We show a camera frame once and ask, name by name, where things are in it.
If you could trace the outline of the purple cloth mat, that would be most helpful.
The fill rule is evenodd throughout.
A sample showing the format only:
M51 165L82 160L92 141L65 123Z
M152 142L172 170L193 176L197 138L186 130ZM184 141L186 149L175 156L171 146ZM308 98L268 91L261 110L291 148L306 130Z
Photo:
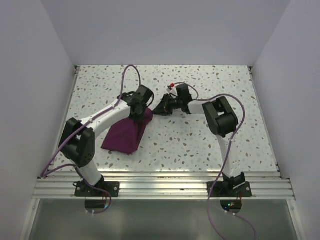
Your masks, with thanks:
M143 120L136 122L126 118L114 124L108 131L101 148L122 154L133 154L139 148L148 124L153 120L152 111L145 110Z

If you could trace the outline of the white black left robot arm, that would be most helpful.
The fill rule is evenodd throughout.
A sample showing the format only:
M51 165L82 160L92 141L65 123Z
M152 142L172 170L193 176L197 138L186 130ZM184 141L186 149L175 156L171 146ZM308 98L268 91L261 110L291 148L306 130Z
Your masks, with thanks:
M96 138L124 119L140 122L154 93L144 85L136 91L123 93L109 106L81 120L70 118L64 127L57 152L69 159L87 182L86 190L92 196L103 193L102 175L95 163Z

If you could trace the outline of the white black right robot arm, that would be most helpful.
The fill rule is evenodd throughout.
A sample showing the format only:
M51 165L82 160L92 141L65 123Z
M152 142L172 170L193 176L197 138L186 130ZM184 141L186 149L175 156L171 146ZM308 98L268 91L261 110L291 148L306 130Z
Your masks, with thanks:
M246 183L245 174L236 166L239 158L234 144L234 138L246 117L244 106L236 97L223 93L210 99L193 99L189 88L186 83L168 86L168 93L163 96L153 113L170 116L174 110L181 110L188 115L205 116L208 128L218 140L223 160L219 173L223 181L214 182L208 195L235 196Z

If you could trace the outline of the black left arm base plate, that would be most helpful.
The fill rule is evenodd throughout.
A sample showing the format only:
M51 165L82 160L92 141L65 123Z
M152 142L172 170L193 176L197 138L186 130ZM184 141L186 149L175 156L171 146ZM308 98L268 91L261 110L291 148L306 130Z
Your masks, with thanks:
M75 187L75 197L112 197L119 196L120 183L118 181L103 181L98 182L95 186L91 187L84 181L76 181L73 183Z

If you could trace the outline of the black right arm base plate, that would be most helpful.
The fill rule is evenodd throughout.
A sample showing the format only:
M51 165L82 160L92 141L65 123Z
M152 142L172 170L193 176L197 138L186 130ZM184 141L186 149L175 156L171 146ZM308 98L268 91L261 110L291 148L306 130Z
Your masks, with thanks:
M214 185L212 192L210 192L213 183L213 181L209 181L206 183L207 193L212 198L250 198L253 196L251 185L248 181L246 181L239 187L236 187L235 189L225 186L222 181L218 181Z

